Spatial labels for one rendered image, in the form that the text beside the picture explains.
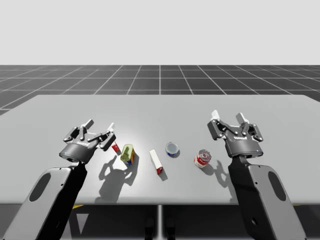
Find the green and blue rectangular can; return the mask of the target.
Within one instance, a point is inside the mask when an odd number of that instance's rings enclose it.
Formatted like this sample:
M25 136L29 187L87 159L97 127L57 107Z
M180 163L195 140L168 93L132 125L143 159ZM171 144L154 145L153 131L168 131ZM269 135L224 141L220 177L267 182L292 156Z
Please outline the green and blue rectangular can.
M135 150L132 144L125 144L123 146L120 160L127 166L132 166L134 164Z

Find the red and white carton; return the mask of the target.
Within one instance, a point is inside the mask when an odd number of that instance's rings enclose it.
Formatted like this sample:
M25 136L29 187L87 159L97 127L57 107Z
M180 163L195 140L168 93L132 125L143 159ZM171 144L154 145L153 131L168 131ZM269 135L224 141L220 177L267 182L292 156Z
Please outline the red and white carton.
M155 149L150 150L149 155L150 155L151 161L156 169L157 174L160 175L163 172L164 168L163 168L163 165L162 165L162 163L156 153L156 150Z

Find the red and white can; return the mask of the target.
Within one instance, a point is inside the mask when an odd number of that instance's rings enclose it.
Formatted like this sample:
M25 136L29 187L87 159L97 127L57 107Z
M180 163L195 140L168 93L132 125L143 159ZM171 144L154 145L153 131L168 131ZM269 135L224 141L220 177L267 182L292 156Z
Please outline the red and white can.
M194 164L198 168L204 168L212 159L212 156L209 151L206 149L200 150L196 157L194 158Z

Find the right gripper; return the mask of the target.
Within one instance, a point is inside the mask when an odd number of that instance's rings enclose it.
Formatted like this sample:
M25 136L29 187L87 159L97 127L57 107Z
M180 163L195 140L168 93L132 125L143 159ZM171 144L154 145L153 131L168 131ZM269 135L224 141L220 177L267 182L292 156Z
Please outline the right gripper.
M236 128L223 122L218 111L214 110L211 113L210 122L207 124L212 139L217 141L218 139L225 138L225 149L230 158L236 156L257 158L262 156L264 152L259 142L263 141L263 137L258 126L250 123L241 112L236 115L236 119L243 136L236 136Z

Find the blue flat can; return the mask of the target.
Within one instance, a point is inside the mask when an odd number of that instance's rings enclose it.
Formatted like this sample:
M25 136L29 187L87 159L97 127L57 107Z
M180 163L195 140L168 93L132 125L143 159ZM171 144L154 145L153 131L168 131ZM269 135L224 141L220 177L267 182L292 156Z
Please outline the blue flat can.
M175 157L179 153L180 149L175 142L168 142L165 146L165 151L168 156Z

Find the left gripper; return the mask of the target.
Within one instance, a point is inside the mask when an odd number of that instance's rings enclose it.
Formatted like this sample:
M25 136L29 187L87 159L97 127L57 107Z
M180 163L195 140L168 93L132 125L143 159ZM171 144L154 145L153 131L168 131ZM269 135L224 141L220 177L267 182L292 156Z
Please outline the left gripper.
M88 133L93 124L94 121L89 119L81 126L73 127L63 139L66 146L59 153L59 156L69 162L87 164L93 157L96 149L101 149L104 152L107 151L116 139L114 133L115 123L112 122L104 132ZM88 138L87 141L84 141L86 134L88 134Z

